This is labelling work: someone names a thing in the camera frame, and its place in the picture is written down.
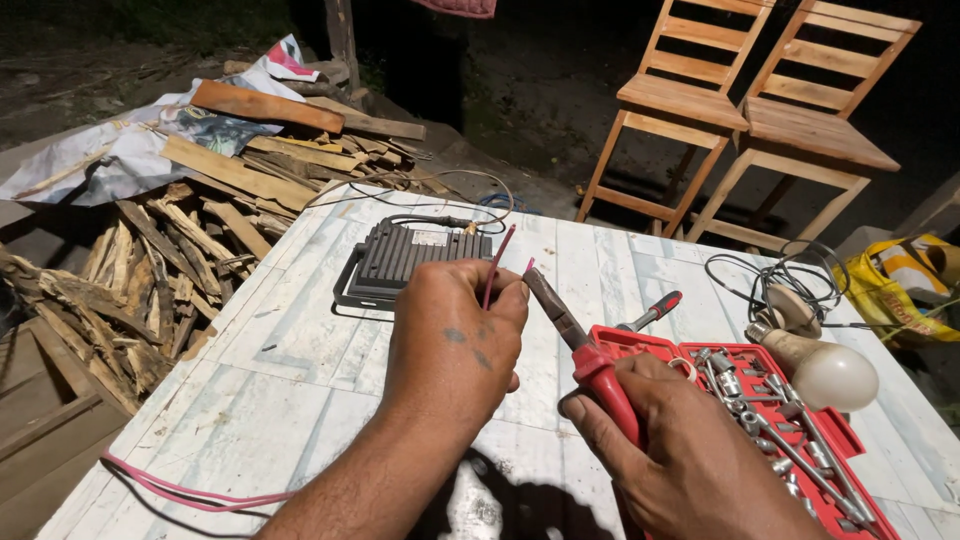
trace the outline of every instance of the chair backrest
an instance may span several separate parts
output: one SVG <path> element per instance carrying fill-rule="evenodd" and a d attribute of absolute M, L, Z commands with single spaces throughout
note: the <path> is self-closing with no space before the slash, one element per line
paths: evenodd
<path fill-rule="evenodd" d="M 803 0 L 747 90 L 747 96 L 756 97 L 763 92 L 823 110 L 836 110 L 837 116 L 847 118 L 920 26 L 921 23 L 914 20 L 837 6 L 821 0 Z M 809 30 L 814 37 L 828 40 L 831 45 L 797 38 L 797 33 L 802 30 Z M 882 49 L 882 52 L 878 55 L 864 54 L 834 46 L 835 43 L 858 43 L 861 50 Z M 774 73 L 782 65 L 781 61 L 798 62 L 843 75 L 832 77 L 832 86 L 814 83 Z M 846 88 L 837 87 L 840 86 L 837 83 L 845 83 L 843 86 Z"/>
<path fill-rule="evenodd" d="M 647 73 L 649 69 L 658 69 L 706 81 L 719 86 L 718 91 L 726 94 L 730 91 L 730 86 L 740 72 L 743 61 L 750 54 L 750 49 L 754 46 L 756 36 L 763 28 L 770 9 L 777 3 L 777 0 L 663 0 L 663 8 L 660 10 L 660 17 L 657 19 L 657 26 L 654 33 L 650 36 L 650 42 L 647 43 L 647 50 L 643 54 L 643 60 L 640 63 L 639 73 Z M 706 6 L 712 10 L 706 10 L 713 15 L 712 21 L 717 19 L 730 19 L 731 13 L 737 18 L 753 17 L 753 22 L 749 23 L 747 30 L 735 30 L 725 26 L 714 24 L 713 22 L 697 22 L 689 18 L 682 18 L 670 14 L 671 8 L 680 4 L 696 4 Z M 732 63 L 720 63 L 718 61 L 708 61 L 692 58 L 684 54 L 666 52 L 657 48 L 660 37 L 671 37 L 706 45 L 712 49 L 720 49 L 735 54 Z"/>

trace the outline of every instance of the fingernail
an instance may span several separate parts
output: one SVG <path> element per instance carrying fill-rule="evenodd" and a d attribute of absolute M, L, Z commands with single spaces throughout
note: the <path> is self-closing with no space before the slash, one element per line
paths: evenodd
<path fill-rule="evenodd" d="M 584 419 L 584 415 L 587 414 L 587 409 L 584 407 L 584 404 L 580 403 L 580 398 L 576 396 L 566 399 L 562 407 L 564 408 L 566 418 L 574 424 L 580 424 L 580 421 Z"/>

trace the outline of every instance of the red tool case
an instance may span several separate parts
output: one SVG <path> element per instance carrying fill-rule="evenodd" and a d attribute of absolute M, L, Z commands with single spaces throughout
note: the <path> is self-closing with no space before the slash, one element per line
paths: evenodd
<path fill-rule="evenodd" d="M 760 395 L 754 391 L 753 385 L 763 384 L 763 378 L 746 377 L 743 375 L 741 371 L 742 368 L 750 369 L 751 360 L 758 361 L 768 374 L 776 373 L 786 380 L 777 363 L 770 357 L 766 349 L 759 345 L 743 343 L 681 343 L 680 345 L 675 345 L 673 342 L 659 337 L 621 331 L 599 325 L 590 329 L 590 336 L 597 345 L 614 358 L 639 355 L 640 353 L 652 353 L 664 362 L 680 356 L 692 363 L 693 355 L 704 347 L 709 347 L 714 351 L 720 347 L 726 347 L 727 350 L 730 351 L 733 363 L 737 367 L 737 375 L 740 377 L 744 395 L 746 396 Z M 696 383 L 701 389 L 707 391 L 707 384 L 703 380 L 703 377 L 698 375 Z M 754 406 L 756 406 L 757 413 L 766 417 L 774 426 L 777 423 L 786 423 L 786 419 L 776 412 L 776 408 L 779 406 L 777 402 L 754 402 Z M 850 424 L 832 407 L 814 412 L 810 416 L 817 424 L 817 427 L 820 428 L 833 453 L 836 454 L 840 461 L 840 466 L 844 468 L 854 487 L 863 495 L 867 504 L 876 515 L 876 522 L 873 525 L 877 534 L 879 534 L 880 540 L 900 540 L 900 537 L 890 525 L 890 522 L 887 521 L 886 517 L 876 506 L 876 503 L 874 503 L 873 498 L 867 493 L 867 490 L 864 489 L 860 480 L 857 479 L 856 474 L 847 464 L 848 458 L 866 452 L 860 440 L 851 429 Z M 801 437 L 804 436 L 801 431 L 785 432 L 780 429 L 778 429 L 778 431 L 780 435 L 792 445 L 796 445 L 800 442 Z M 806 453 L 806 447 L 799 449 L 799 452 L 807 461 L 814 464 L 813 459 Z M 836 518 L 844 517 L 840 510 L 833 505 L 828 496 L 825 498 L 816 484 L 814 484 L 799 467 L 794 467 L 792 472 L 798 477 L 801 494 L 813 501 L 814 508 L 817 511 L 817 518 L 824 527 L 827 528 L 830 534 L 841 540 L 868 540 L 874 538 L 874 536 L 866 530 L 860 530 L 858 532 L 844 532 L 841 530 L 836 521 Z"/>

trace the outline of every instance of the socket wrench set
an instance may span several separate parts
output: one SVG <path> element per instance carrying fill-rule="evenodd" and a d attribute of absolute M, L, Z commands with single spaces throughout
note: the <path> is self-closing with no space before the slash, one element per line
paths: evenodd
<path fill-rule="evenodd" d="M 835 409 L 810 412 L 767 351 L 742 343 L 681 343 L 608 327 L 590 329 L 612 357 L 652 353 L 682 358 L 695 384 L 717 397 L 770 458 L 784 489 L 841 540 L 900 540 L 847 459 L 865 449 Z"/>

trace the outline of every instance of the pliers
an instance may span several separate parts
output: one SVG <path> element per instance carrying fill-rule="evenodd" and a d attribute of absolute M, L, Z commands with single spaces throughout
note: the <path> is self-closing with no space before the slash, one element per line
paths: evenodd
<path fill-rule="evenodd" d="M 587 337 L 580 323 L 573 318 L 564 301 L 546 281 L 540 270 L 536 268 L 527 270 L 523 274 L 523 282 L 530 287 L 530 292 L 540 302 L 553 326 L 557 327 L 560 337 L 573 351 L 575 367 L 573 379 L 593 390 L 620 431 L 630 442 L 639 447 L 639 422 L 627 395 L 616 380 L 612 357 Z"/>

